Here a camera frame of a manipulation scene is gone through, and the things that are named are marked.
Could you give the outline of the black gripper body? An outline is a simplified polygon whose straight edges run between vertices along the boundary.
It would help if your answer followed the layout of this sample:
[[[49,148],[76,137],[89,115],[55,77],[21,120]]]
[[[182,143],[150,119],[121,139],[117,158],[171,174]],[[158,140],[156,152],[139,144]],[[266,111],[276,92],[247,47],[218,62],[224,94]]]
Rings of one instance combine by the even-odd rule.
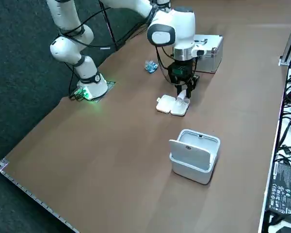
[[[195,60],[178,61],[175,60],[168,66],[168,76],[173,85],[196,85]]]

